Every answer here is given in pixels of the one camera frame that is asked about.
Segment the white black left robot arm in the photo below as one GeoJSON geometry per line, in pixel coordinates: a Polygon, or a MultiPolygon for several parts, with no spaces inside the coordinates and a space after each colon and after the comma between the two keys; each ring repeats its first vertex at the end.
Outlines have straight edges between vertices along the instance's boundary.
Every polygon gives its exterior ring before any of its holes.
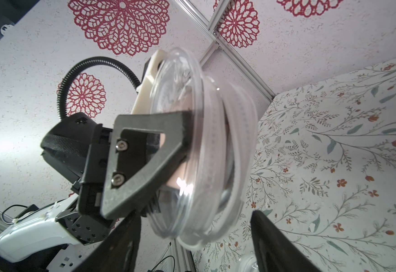
{"type": "Polygon", "coordinates": [[[189,111],[127,114],[105,128],[84,113],[62,117],[43,138],[44,160],[73,195],[16,219],[0,235],[0,257],[17,263],[59,245],[106,240],[115,221],[139,217],[185,160],[189,111]]]}

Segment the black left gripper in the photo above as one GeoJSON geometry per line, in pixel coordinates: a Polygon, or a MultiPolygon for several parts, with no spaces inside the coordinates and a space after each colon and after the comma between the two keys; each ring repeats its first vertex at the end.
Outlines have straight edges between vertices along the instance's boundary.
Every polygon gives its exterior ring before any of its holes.
{"type": "Polygon", "coordinates": [[[72,184],[74,199],[55,221],[83,245],[103,241],[112,219],[142,211],[170,179],[192,132],[190,111],[118,115],[113,133],[84,113],[61,120],[41,142],[44,160],[72,184]]]}

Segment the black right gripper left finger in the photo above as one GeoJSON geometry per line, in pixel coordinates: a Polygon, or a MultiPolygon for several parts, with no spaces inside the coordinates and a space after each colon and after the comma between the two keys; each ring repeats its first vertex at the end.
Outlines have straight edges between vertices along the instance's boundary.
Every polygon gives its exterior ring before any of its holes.
{"type": "Polygon", "coordinates": [[[141,216],[134,211],[74,271],[133,272],[140,238],[141,216]]]}

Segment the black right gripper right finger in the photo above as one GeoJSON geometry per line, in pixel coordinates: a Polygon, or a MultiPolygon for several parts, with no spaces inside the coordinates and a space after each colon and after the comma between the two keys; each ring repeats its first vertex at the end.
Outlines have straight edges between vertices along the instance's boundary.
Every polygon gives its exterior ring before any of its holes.
{"type": "Polygon", "coordinates": [[[254,252],[260,272],[319,271],[262,211],[253,211],[250,224],[254,252]]]}

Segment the pink charger plug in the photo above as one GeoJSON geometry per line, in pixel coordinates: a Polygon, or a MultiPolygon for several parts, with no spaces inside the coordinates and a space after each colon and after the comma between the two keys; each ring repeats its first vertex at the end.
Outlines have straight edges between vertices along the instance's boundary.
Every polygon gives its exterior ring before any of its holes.
{"type": "Polygon", "coordinates": [[[176,193],[178,196],[183,196],[186,192],[188,183],[186,181],[187,162],[182,162],[168,178],[159,190],[162,192],[176,193]]]}

